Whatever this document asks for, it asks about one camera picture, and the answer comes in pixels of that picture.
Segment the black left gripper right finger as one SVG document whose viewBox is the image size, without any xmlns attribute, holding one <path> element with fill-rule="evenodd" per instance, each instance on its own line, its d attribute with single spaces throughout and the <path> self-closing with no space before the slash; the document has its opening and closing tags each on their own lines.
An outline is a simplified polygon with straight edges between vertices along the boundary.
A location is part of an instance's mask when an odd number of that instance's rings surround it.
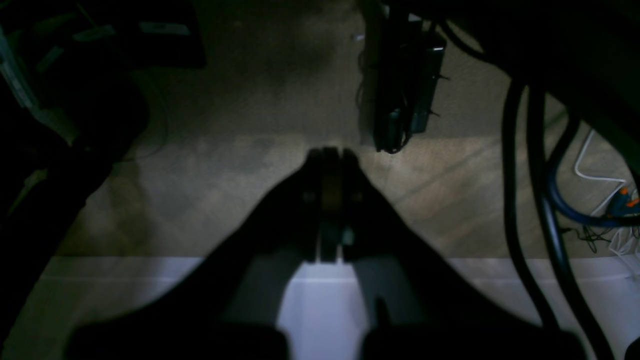
<svg viewBox="0 0 640 360">
<path fill-rule="evenodd" d="M 583 360 L 573 333 L 535 325 L 488 299 L 407 226 L 362 170 L 343 151 L 346 218 L 354 232 L 347 259 L 384 256 L 397 262 L 417 312 L 407 324 L 374 300 L 375 326 L 364 337 L 364 360 Z"/>
</svg>

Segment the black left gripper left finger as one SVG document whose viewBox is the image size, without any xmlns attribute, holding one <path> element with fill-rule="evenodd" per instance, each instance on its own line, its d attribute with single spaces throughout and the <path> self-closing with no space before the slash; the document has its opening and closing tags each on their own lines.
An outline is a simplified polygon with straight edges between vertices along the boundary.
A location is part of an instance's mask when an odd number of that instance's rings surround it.
<svg viewBox="0 0 640 360">
<path fill-rule="evenodd" d="M 70 337 L 72 360 L 286 360 L 276 327 L 282 297 L 313 255 L 323 152 L 273 189 L 227 239 L 151 303 L 87 324 Z"/>
</svg>

